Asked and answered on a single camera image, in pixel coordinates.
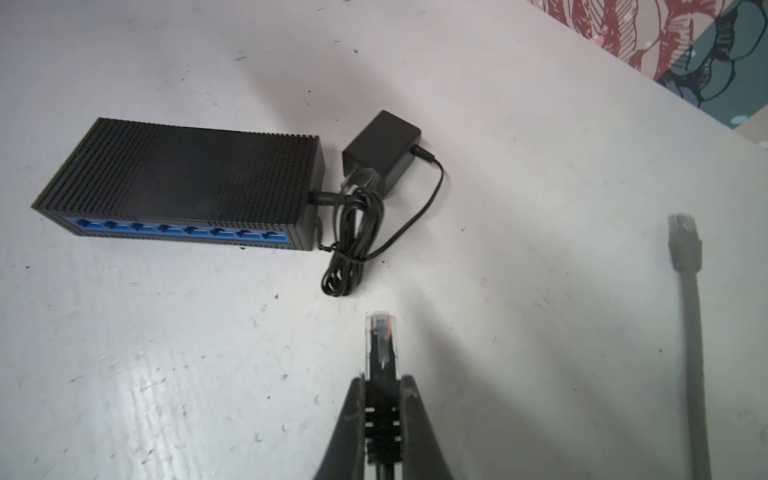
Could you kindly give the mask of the black power adapter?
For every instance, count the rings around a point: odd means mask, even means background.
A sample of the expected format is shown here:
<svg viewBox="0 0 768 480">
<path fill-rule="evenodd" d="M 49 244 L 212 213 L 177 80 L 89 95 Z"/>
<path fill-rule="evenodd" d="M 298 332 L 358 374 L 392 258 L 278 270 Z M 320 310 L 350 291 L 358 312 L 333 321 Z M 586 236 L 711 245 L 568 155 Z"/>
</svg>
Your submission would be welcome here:
<svg viewBox="0 0 768 480">
<path fill-rule="evenodd" d="M 325 295 L 351 295 L 363 279 L 365 266 L 390 249 L 435 202 L 446 172 L 437 157 L 421 146 L 421 136 L 415 125 L 380 111 L 342 151 L 344 180 L 340 190 L 309 194 L 311 205 L 332 209 L 333 242 L 318 245 L 331 254 L 321 279 Z M 385 218 L 385 197 L 416 158 L 437 168 L 437 184 L 425 205 L 375 247 Z"/>
</svg>

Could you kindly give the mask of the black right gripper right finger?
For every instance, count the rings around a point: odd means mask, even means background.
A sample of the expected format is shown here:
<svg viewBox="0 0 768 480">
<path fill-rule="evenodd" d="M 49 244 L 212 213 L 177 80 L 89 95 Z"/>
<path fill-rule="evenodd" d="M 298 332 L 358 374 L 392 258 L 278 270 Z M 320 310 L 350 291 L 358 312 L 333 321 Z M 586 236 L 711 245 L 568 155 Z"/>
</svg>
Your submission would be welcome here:
<svg viewBox="0 0 768 480">
<path fill-rule="evenodd" d="M 411 375 L 404 375 L 400 380 L 400 426 L 403 478 L 452 480 L 421 393 Z"/>
</svg>

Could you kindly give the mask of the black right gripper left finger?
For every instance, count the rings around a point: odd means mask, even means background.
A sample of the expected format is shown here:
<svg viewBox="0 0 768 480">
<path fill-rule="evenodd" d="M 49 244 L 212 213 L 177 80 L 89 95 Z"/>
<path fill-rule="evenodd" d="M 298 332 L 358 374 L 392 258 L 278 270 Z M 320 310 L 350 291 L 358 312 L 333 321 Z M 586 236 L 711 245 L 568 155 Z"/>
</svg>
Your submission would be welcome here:
<svg viewBox="0 0 768 480">
<path fill-rule="evenodd" d="M 365 470 L 365 379 L 349 385 L 339 418 L 315 480 L 363 480 Z"/>
</svg>

